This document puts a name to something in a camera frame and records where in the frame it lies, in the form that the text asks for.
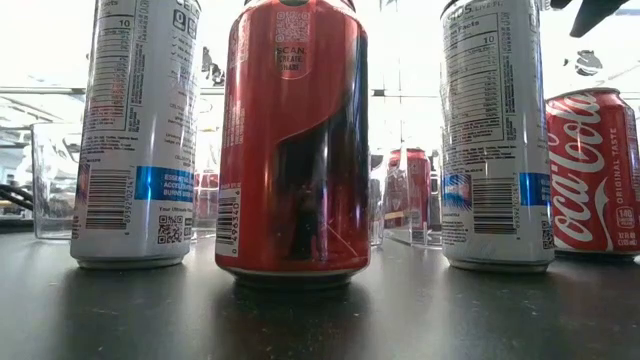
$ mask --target white can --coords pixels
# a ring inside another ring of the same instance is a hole
[[[71,256],[177,264],[193,224],[197,0],[98,0]]]
[[[542,272],[554,258],[534,0],[442,14],[442,240],[456,267]]]

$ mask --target blue label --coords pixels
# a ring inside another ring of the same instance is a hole
[[[442,201],[445,207],[471,210],[471,176],[450,175],[442,184]]]
[[[138,166],[135,199],[193,202],[193,174],[182,170]]]
[[[551,178],[548,174],[520,174],[520,205],[551,205]]]

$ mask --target coca-cola can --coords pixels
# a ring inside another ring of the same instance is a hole
[[[609,88],[547,101],[556,251],[640,254],[640,165],[633,110]]]
[[[369,264],[367,35],[349,0],[257,0],[229,38],[216,263],[325,287]]]

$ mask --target clear plastic cup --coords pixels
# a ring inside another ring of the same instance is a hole
[[[31,126],[33,214],[38,239],[71,239],[81,133],[81,124]]]

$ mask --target can bottom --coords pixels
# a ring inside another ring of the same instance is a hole
[[[345,286],[360,270],[337,270],[323,272],[262,272],[238,268],[223,268],[230,272],[239,285],[263,289],[319,290]]]
[[[83,259],[78,260],[78,265],[83,269],[94,270],[135,270],[135,269],[151,269],[166,266],[178,265],[182,262],[184,256],[162,259]]]
[[[467,260],[448,259],[451,266],[474,271],[503,272],[503,273],[543,273],[547,271],[549,263],[489,263]]]
[[[632,262],[640,253],[611,253],[558,250],[556,255],[567,259],[602,261],[602,262]]]

